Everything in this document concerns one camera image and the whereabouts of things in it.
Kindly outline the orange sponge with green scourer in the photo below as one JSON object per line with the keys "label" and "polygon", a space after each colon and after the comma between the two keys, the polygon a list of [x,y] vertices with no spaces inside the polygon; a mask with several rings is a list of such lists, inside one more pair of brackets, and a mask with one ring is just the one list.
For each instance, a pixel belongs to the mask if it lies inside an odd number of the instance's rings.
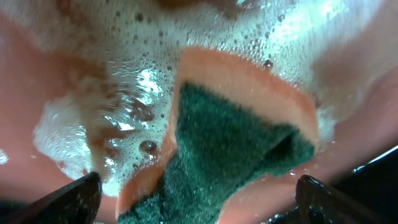
{"label": "orange sponge with green scourer", "polygon": [[118,198],[119,223],[217,223],[224,203],[264,174],[318,151],[314,100],[235,54],[184,49],[158,163]]}

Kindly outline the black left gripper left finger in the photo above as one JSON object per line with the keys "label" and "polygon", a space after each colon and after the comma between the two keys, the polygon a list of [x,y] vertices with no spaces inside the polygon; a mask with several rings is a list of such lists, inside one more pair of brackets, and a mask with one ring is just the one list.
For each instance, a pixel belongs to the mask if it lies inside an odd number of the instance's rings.
{"label": "black left gripper left finger", "polygon": [[30,205],[1,218],[6,224],[92,224],[102,198],[102,181],[96,172],[59,188]]}

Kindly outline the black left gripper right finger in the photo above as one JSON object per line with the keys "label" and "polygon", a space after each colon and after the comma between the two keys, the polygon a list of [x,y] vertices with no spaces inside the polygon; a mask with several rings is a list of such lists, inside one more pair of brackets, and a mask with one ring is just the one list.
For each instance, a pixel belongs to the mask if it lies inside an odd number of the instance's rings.
{"label": "black left gripper right finger", "polygon": [[323,219],[321,223],[386,222],[385,218],[371,209],[310,175],[303,175],[297,181],[295,199],[299,220],[304,224],[313,223],[314,214]]}

